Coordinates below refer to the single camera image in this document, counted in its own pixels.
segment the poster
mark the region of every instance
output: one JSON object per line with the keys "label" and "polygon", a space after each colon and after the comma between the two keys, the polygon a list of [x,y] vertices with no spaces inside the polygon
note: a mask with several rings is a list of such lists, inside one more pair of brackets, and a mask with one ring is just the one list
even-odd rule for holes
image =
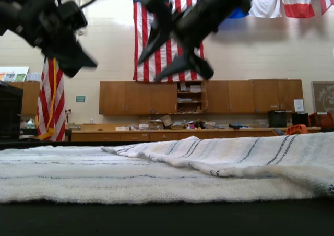
{"label": "poster", "polygon": [[17,74],[15,82],[24,82],[27,74]]}
{"label": "poster", "polygon": [[29,67],[0,67],[0,81],[5,81],[5,76],[3,74],[15,74],[20,75],[18,78],[18,81],[14,79],[14,82],[24,82],[26,80],[26,75],[28,73]]}
{"label": "poster", "polygon": [[12,83],[14,82],[14,79],[15,79],[15,73],[7,73],[4,82]]}
{"label": "poster", "polygon": [[6,74],[0,73],[0,81],[4,81]]}

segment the bulletin board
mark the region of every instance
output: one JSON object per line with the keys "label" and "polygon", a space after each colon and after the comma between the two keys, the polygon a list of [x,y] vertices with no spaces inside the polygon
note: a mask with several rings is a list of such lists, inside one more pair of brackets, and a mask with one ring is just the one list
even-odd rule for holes
{"label": "bulletin board", "polygon": [[334,116],[334,82],[312,82],[316,112],[330,112]]}

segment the black monitor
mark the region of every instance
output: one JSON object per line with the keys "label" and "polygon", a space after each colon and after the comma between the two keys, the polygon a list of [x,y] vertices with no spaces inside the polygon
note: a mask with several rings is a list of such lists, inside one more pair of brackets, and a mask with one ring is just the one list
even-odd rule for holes
{"label": "black monitor", "polygon": [[0,141],[20,138],[23,90],[0,81]]}

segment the white towel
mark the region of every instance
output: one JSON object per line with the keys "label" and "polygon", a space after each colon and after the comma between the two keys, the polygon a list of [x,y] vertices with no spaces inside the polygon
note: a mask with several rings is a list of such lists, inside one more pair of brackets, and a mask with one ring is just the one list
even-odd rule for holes
{"label": "white towel", "polygon": [[[221,178],[290,181],[290,188],[303,186],[319,196],[334,197],[334,133],[207,140],[192,137],[168,146],[150,144],[144,150],[102,149]],[[259,198],[265,188],[258,190]]]}
{"label": "white towel", "polygon": [[103,151],[4,150],[0,202],[143,204],[333,197],[333,135],[190,138]]}

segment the black robotic claw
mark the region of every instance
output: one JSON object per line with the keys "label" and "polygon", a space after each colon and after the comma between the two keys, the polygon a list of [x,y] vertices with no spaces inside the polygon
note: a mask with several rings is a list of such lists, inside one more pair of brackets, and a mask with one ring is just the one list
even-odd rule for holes
{"label": "black robotic claw", "polygon": [[187,70],[197,72],[202,78],[210,79],[214,72],[209,63],[194,53],[201,41],[218,29],[237,7],[248,12],[252,0],[200,0],[195,7],[181,13],[172,13],[171,7],[164,0],[140,0],[156,19],[151,27],[151,34],[138,61],[147,60],[169,38],[175,39],[184,53],[176,56],[173,62],[156,77],[156,81]]}

